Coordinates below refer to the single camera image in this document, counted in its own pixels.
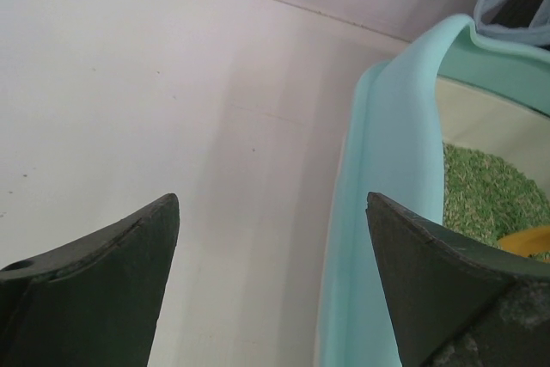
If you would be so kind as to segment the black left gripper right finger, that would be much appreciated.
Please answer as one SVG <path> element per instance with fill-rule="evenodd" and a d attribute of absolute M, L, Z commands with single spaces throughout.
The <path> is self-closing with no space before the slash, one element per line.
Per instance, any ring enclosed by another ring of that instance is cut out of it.
<path fill-rule="evenodd" d="M 381 193 L 366 210 L 405 366 L 547 366 L 549 266 L 489 247 Z"/>

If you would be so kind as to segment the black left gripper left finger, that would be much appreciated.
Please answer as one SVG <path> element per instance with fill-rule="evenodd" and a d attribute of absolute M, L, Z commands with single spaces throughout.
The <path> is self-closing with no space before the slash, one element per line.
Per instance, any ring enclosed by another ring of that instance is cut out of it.
<path fill-rule="evenodd" d="M 1 271 L 3 366 L 145 366 L 180 228 L 168 193 Z"/>

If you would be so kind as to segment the orange litter scoop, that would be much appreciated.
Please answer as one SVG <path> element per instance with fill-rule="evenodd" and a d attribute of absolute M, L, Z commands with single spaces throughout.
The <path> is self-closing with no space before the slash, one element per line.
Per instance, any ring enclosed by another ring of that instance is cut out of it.
<path fill-rule="evenodd" d="M 539 226 L 506 235 L 498 240 L 506 252 L 549 262 L 549 226 Z"/>

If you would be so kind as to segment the teal cat litter box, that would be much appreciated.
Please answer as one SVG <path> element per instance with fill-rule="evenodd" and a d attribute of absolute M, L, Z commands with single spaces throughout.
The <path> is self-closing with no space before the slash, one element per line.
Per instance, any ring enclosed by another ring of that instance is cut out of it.
<path fill-rule="evenodd" d="M 443 226 L 445 144 L 503 158 L 549 200 L 548 51 L 488 39 L 470 17 L 455 15 L 364 72 L 333 195 L 316 365 L 405 366 L 370 238 L 368 196 L 381 193 Z"/>

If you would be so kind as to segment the green litter pellets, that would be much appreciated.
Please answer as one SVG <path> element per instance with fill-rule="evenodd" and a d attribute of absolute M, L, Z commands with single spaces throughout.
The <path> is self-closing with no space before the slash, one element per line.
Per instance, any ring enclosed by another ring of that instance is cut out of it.
<path fill-rule="evenodd" d="M 496 248 L 520 230 L 549 224 L 549 200 L 503 158 L 445 144 L 443 226 Z"/>

